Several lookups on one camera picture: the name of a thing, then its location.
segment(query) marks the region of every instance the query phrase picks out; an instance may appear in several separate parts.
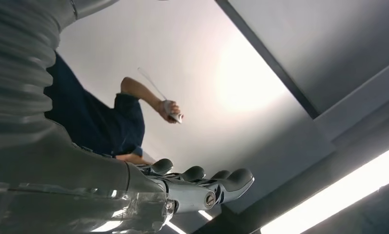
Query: metal screw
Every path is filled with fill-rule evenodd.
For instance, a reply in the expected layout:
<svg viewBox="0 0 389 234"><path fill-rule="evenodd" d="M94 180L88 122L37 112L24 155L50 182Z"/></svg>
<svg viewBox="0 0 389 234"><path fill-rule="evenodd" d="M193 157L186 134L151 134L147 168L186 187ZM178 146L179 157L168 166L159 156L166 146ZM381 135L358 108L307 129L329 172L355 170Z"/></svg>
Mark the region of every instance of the metal screw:
<svg viewBox="0 0 389 234"><path fill-rule="evenodd" d="M206 207L211 208L214 205L214 203L216 202L216 197L215 197L214 193L213 192L208 193L206 195L205 201L206 201L206 204L205 204Z"/></svg>

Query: white ceiling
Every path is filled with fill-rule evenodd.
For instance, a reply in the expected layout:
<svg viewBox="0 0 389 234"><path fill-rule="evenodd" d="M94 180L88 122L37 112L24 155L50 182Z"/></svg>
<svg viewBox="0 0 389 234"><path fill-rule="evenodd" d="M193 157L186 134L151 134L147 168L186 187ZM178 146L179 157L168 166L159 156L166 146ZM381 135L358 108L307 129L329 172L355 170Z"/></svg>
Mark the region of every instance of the white ceiling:
<svg viewBox="0 0 389 234"><path fill-rule="evenodd" d="M169 125L143 104L143 148L176 171L235 168L267 131L268 109L288 91L214 1L120 1L61 36L59 52L86 89L112 106L123 77L160 90L181 106Z"/></svg>

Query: hand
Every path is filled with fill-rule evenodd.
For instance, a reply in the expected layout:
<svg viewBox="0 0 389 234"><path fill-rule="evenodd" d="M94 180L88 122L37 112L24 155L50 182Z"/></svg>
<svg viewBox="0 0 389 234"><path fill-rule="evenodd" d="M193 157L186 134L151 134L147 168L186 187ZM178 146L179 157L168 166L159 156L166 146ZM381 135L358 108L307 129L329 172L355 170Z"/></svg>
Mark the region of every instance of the hand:
<svg viewBox="0 0 389 234"><path fill-rule="evenodd" d="M132 164L137 164L137 165L138 164L151 165L151 163L145 161L142 156L138 156L135 154L117 155L115 156L115 158L124 162L130 162Z"/></svg>
<svg viewBox="0 0 389 234"><path fill-rule="evenodd" d="M157 108L158 114L160 114L160 116L163 117L163 119L165 121L169 122L169 123L177 123L177 121L175 119L173 119L171 116L169 116L167 114L167 112L165 111L165 102L166 101L161 101L159 103L159 106ZM169 108L170 108L170 113L172 113L172 114L180 114L180 108L176 104L175 101L171 102L171 104L169 105Z"/></svg>

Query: corrugated flexible hose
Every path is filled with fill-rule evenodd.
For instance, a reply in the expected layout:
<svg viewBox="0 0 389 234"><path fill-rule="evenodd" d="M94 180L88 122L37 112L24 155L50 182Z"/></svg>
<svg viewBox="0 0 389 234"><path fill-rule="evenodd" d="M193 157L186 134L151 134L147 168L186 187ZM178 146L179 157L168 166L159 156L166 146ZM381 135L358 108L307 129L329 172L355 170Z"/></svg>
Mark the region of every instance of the corrugated flexible hose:
<svg viewBox="0 0 389 234"><path fill-rule="evenodd" d="M148 233L163 224L165 194L151 180L80 149L43 115L61 31L116 1L0 0L0 233L104 232L113 223L105 231Z"/></svg>

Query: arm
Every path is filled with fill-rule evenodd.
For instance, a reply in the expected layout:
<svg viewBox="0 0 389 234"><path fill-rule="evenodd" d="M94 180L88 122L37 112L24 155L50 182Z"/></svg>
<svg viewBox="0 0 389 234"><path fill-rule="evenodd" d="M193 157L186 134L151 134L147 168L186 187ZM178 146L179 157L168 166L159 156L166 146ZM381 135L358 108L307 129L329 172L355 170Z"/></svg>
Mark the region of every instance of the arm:
<svg viewBox="0 0 389 234"><path fill-rule="evenodd" d="M147 89L147 87L132 78L125 77L123 79L121 82L121 92L144 100L157 112L160 110L162 101Z"/></svg>
<svg viewBox="0 0 389 234"><path fill-rule="evenodd" d="M130 162L133 164L146 164L146 165L152 164L150 162L145 161L143 159L143 157L135 155L135 154L117 155L115 158L118 160L121 160L121 161Z"/></svg>

